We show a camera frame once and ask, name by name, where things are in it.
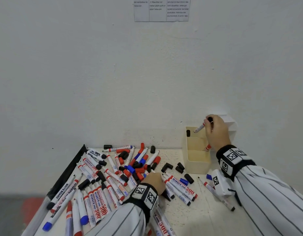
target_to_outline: white wall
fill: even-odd
[[[0,0],[0,193],[46,193],[83,143],[178,148],[208,113],[303,193],[303,0],[191,0],[183,23]]]

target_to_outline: gray floor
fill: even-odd
[[[0,199],[0,235],[21,235],[23,225],[23,214],[21,206],[24,199]]]

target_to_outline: table surface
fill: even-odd
[[[178,162],[183,164],[183,156],[181,149],[160,149],[159,156],[161,161],[156,168],[157,172],[161,172],[163,165],[168,162],[173,165],[173,169],[168,169],[167,172],[174,175],[176,178],[184,178],[183,174],[180,174],[175,170]],[[217,169],[216,161],[212,160],[212,168]],[[80,173],[76,167],[73,174]],[[231,212],[228,210],[223,203],[215,198],[212,193],[198,181],[198,176],[205,179],[206,175],[190,174],[194,179],[193,184],[189,184],[189,187],[198,194],[197,199],[191,203],[190,206],[186,206],[179,198],[171,200],[171,202],[164,201],[164,213],[168,218],[173,230],[177,236],[184,235],[209,235],[209,236],[246,236],[254,235],[248,216],[244,212],[243,208],[240,207],[234,197],[228,198],[228,200],[235,206],[235,211]],[[47,222],[51,213],[48,212],[44,221],[40,225],[36,236],[46,235],[65,235],[66,225],[66,209],[59,217],[55,225],[49,232],[42,230],[43,225]],[[90,230],[89,224],[83,226],[83,232],[86,234]]]

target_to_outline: white sleeve with black stripes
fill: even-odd
[[[127,203],[106,216],[86,236],[142,236],[146,228],[143,210]]]
[[[256,235],[303,236],[303,195],[260,166],[243,167],[235,189]]]

